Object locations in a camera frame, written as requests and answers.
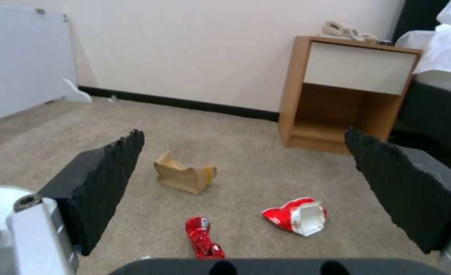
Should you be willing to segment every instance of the black baseboard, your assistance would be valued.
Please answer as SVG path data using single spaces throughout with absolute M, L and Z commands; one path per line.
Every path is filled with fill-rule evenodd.
M 253 108 L 243 108 L 228 106 L 215 103 L 206 103 L 185 99 L 173 99 L 171 97 L 148 95 L 148 94 L 134 94 L 132 92 L 114 91 L 110 89 L 100 89 L 95 87 L 78 86 L 83 92 L 93 96 L 111 97 L 117 96 L 117 99 L 167 105 L 180 108 L 190 108 L 193 110 L 200 110 L 206 112 L 226 113 L 228 115 L 237 115 L 243 117 L 257 118 L 260 120 L 278 121 L 279 113 L 257 110 Z

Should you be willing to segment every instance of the white drawer front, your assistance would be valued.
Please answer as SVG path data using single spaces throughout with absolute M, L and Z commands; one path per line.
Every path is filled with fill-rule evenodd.
M 402 94 L 415 54 L 313 42 L 304 82 Z

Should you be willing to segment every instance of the cardboard piece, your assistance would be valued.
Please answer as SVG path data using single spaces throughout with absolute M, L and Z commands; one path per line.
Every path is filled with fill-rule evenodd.
M 194 194 L 201 193 L 217 176 L 215 166 L 184 167 L 171 158 L 169 150 L 154 162 L 154 167 L 159 174 L 160 183 Z

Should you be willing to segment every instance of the trash on floor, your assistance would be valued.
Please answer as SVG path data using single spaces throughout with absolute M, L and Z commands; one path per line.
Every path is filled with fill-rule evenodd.
M 161 183 L 194 194 L 201 193 L 217 176 L 215 166 L 184 167 L 171 158 L 169 150 L 166 150 L 154 162 L 154 167 L 159 174 L 158 180 Z
M 226 254 L 222 248 L 212 242 L 210 236 L 210 222 L 208 219 L 194 216 L 187 220 L 185 229 L 192 242 L 195 256 L 199 259 L 223 259 Z
M 327 210 L 313 198 L 299 198 L 262 214 L 280 228 L 304 237 L 321 231 L 327 218 Z

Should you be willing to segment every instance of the carpet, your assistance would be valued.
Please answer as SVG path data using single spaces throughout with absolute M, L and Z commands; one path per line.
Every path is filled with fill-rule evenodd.
M 56 101 L 0 121 L 0 184 L 39 190 L 79 152 L 131 129 L 146 143 L 126 193 L 80 274 L 107 274 L 144 256 L 193 258 L 184 230 L 206 216 L 230 258 L 403 258 L 435 265 L 383 210 L 351 156 L 283 148 L 277 124 L 132 101 Z M 200 195 L 163 186 L 153 162 L 169 149 L 187 166 L 214 164 Z M 309 238 L 282 231 L 261 211 L 298 197 L 322 201 L 330 217 Z

